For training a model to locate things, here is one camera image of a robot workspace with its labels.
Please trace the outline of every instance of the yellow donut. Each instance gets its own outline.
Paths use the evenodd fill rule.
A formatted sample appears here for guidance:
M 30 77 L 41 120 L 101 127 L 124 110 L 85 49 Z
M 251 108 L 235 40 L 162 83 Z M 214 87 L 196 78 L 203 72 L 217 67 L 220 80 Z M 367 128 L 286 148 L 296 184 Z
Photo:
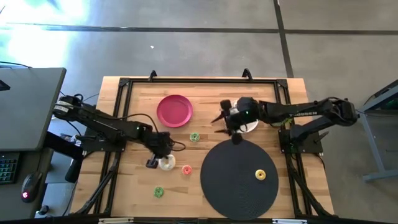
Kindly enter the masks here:
M 266 173 L 263 170 L 256 171 L 256 178 L 257 180 L 264 180 L 266 178 Z

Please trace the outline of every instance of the white plate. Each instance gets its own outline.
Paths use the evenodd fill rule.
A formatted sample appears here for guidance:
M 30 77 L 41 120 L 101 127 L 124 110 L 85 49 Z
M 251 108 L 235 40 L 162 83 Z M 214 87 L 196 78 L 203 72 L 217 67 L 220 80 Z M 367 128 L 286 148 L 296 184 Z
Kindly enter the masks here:
M 234 107 L 236 107 L 236 104 L 238 103 L 238 100 L 235 100 L 234 102 Z M 237 133 L 249 133 L 251 131 L 253 131 L 257 125 L 259 124 L 259 120 L 256 120 L 255 122 L 251 122 L 247 125 L 242 125 L 241 126 L 241 130 L 238 130 Z

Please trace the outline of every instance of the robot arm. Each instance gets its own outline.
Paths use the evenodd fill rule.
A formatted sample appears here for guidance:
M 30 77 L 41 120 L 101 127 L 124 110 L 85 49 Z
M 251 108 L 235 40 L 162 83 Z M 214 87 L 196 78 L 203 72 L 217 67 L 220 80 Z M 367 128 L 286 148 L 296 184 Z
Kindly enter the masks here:
M 53 114 L 65 121 L 78 121 L 98 133 L 99 141 L 108 141 L 112 144 L 123 144 L 126 141 L 137 142 L 145 145 L 153 156 L 147 161 L 146 166 L 157 167 L 157 160 L 167 158 L 171 153 L 173 140 L 169 132 L 152 131 L 152 126 L 138 121 L 123 121 L 115 118 L 94 106 L 83 103 L 76 96 L 62 96 L 56 104 Z
M 212 122 L 224 118 L 227 128 L 216 132 L 233 136 L 234 143 L 239 143 L 242 139 L 236 131 L 242 125 L 257 119 L 267 124 L 275 124 L 283 123 L 290 118 L 300 116 L 321 115 L 320 118 L 314 119 L 307 124 L 295 124 L 291 127 L 290 140 L 302 141 L 309 134 L 328 128 L 334 124 L 351 126 L 358 118 L 352 103 L 334 97 L 296 105 L 282 105 L 266 101 L 257 102 L 253 98 L 242 97 L 238 100 L 235 108 L 231 106 L 229 100 L 223 100 L 220 105 L 222 109 L 221 114 Z

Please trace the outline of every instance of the white donut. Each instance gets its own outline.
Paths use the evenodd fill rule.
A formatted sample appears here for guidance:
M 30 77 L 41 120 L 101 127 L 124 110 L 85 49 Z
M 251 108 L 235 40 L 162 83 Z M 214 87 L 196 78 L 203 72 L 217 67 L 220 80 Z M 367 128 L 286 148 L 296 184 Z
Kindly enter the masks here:
M 159 167 L 162 170 L 171 170 L 175 166 L 175 157 L 173 155 L 167 155 L 168 159 L 161 158 L 159 159 Z

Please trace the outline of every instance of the computer mouse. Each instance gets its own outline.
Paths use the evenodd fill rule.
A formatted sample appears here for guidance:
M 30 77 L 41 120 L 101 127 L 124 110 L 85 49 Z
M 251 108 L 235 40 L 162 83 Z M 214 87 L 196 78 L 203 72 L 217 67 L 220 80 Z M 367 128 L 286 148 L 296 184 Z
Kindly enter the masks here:
M 26 176 L 24 183 L 22 184 L 21 192 L 21 199 L 23 202 L 29 203 L 35 200 L 41 178 L 41 172 L 33 172 Z

